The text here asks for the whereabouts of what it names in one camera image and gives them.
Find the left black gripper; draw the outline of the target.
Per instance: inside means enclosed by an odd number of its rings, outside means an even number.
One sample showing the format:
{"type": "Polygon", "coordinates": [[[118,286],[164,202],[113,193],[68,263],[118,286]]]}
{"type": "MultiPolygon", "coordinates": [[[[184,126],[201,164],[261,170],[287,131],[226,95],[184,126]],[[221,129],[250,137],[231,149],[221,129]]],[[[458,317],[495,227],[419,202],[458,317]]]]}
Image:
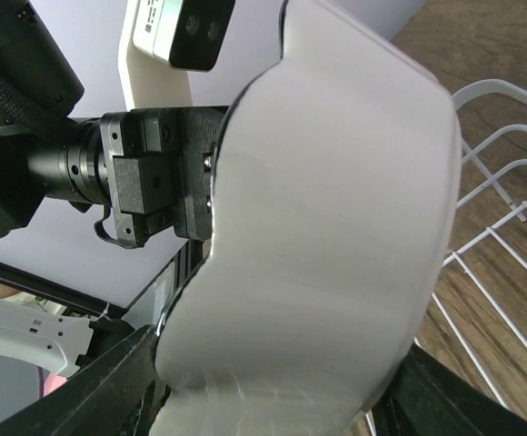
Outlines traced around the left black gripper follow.
{"type": "Polygon", "coordinates": [[[204,242],[213,234],[211,177],[224,110],[151,108],[105,114],[99,128],[114,221],[94,230],[106,242],[142,248],[166,230],[204,242]]]}

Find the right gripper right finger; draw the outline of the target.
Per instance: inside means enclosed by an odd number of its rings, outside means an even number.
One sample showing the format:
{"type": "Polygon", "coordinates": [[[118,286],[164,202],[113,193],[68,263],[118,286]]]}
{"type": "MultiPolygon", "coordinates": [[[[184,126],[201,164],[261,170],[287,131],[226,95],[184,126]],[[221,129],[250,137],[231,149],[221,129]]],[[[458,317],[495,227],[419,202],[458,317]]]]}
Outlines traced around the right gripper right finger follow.
{"type": "Polygon", "coordinates": [[[527,435],[527,421],[413,345],[372,408],[378,435],[527,435]]]}

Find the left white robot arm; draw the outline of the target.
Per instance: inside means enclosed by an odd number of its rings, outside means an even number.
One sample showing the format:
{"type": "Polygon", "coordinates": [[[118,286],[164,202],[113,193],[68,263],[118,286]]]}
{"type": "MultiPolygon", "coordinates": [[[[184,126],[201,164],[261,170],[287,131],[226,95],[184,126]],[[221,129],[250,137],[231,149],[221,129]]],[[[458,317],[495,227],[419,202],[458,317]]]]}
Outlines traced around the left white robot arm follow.
{"type": "Polygon", "coordinates": [[[26,227],[44,198],[114,222],[103,241],[143,247],[173,229],[213,234],[211,163],[221,107],[139,108],[74,119],[84,88],[28,1],[0,1],[0,239],[26,227]]]}

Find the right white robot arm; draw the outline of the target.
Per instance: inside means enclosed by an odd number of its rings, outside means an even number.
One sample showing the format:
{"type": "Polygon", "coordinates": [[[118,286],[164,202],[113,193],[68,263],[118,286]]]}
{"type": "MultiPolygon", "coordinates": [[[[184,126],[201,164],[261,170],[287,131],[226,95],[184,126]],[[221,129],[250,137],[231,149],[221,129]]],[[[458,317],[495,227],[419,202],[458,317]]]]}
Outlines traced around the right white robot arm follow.
{"type": "MultiPolygon", "coordinates": [[[[154,371],[152,326],[67,317],[0,300],[0,355],[66,378],[0,423],[0,435],[340,435],[350,422],[296,387],[176,396],[154,371]]],[[[412,347],[372,409],[378,435],[527,435],[527,421],[412,347]]]]}

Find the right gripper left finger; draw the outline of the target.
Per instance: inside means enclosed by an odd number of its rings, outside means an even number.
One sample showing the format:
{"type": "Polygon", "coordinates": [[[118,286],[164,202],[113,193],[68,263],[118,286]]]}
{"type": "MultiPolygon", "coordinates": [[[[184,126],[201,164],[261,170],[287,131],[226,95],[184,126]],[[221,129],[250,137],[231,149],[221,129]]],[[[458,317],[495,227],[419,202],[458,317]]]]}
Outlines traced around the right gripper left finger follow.
{"type": "Polygon", "coordinates": [[[0,423],[0,435],[148,435],[167,389],[154,369],[156,328],[145,326],[53,393],[0,423]]]}

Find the white wire dish rack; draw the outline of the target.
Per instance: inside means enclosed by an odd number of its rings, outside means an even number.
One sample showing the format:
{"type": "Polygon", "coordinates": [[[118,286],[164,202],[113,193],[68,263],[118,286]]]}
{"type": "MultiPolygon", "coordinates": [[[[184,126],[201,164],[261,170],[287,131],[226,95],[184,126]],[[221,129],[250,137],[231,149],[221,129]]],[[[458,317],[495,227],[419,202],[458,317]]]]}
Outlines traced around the white wire dish rack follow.
{"type": "Polygon", "coordinates": [[[527,91],[459,90],[462,187],[452,240],[416,343],[527,420],[527,91]]]}

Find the white scalloped bowl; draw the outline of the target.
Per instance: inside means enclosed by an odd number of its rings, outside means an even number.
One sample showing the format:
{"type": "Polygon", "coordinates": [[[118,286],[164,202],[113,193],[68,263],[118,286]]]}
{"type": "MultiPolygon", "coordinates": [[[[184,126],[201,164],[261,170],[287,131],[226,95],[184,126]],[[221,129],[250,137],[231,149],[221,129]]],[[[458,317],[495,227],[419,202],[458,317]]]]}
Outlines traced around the white scalloped bowl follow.
{"type": "Polygon", "coordinates": [[[341,435],[411,348],[455,216],[437,78],[331,1],[288,1],[282,57],[224,120],[213,237],[164,309],[154,435],[341,435]]]}

